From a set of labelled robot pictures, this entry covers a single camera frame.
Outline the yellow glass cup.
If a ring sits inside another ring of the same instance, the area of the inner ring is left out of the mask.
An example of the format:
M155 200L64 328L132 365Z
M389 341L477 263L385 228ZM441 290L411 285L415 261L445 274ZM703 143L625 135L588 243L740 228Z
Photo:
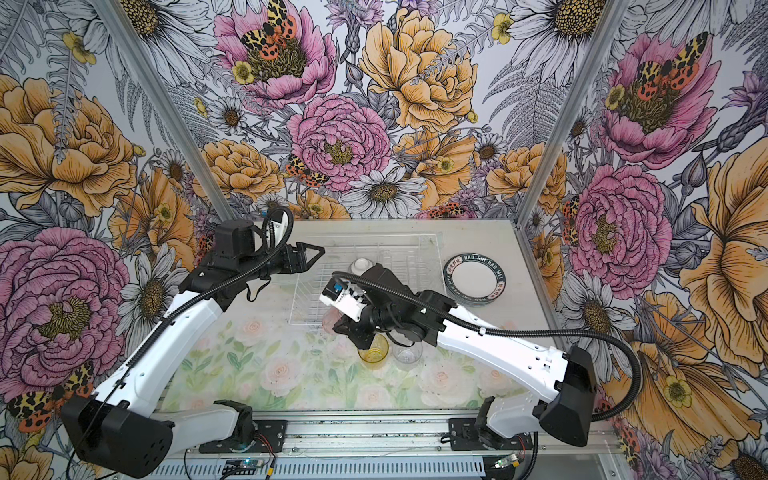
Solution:
M376 334L369 348L358 350L358 356L366 367L379 368L386 362L389 350L388 339L384 335Z

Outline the clear glass cup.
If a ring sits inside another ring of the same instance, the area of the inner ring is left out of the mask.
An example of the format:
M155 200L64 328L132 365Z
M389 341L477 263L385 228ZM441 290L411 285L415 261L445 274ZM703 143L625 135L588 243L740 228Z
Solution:
M406 367L415 367L422 358L423 347L420 343L413 343L411 345L395 343L393 345L393 355L399 364Z

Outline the white ceramic bowl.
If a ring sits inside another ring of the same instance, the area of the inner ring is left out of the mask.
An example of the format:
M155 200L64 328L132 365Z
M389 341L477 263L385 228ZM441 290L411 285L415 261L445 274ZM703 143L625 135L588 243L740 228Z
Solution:
M365 257L360 257L355 259L349 267L349 272L356 275L356 276L362 276L366 271L371 269L375 263Z

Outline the white plate green band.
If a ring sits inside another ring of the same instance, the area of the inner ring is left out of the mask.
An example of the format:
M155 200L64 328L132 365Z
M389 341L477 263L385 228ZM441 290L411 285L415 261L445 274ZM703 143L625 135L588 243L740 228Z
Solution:
M506 289L507 278L501 266L479 253L461 253L443 266L448 292L456 299L474 305L494 302Z

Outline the pink glass cup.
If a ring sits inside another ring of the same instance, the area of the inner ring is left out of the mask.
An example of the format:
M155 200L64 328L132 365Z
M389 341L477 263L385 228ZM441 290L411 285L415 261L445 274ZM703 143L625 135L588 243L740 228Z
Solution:
M334 327L338 321L342 319L344 314L336 309L335 307L330 307L328 311L324 314L321 324L323 330L328 333L329 335L334 335Z

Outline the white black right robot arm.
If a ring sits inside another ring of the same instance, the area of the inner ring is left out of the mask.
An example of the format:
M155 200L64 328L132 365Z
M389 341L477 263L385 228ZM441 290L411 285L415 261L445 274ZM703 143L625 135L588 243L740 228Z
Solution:
M448 296L413 292L380 264L361 276L334 273L320 300L342 314L334 332L359 349L369 348L378 334L396 332L413 343L463 354L526 388L520 400L484 400L475 427L488 447L534 432L587 445L597 378L586 350L541 346L539 332L498 329Z

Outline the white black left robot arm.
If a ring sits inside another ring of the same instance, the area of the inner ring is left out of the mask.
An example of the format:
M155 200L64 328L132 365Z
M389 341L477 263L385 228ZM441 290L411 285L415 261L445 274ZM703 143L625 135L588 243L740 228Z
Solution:
M256 438L253 411L230 400L162 416L161 394L202 334L250 282L308 271L312 245L290 244L294 216L274 207L261 224L228 220L216 227L211 250L182 281L169 311L127 360L87 397L61 410L72 442L71 461L143 478L170 454L205 443L248 449Z

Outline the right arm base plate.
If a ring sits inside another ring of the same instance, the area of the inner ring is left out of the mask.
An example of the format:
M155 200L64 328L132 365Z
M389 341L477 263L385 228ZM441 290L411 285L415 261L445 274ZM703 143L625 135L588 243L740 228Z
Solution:
M476 426L476 420L468 417L451 417L447 421L448 429L440 441L450 446L452 451L530 451L533 439L530 434L517 434L504 438L490 429Z

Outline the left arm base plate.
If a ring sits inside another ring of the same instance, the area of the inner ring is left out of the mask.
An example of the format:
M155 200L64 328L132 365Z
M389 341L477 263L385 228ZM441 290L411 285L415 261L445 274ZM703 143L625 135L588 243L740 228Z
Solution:
M249 426L237 427L226 439L201 444L198 451L202 454L281 453L287 425L285 420L255 419Z

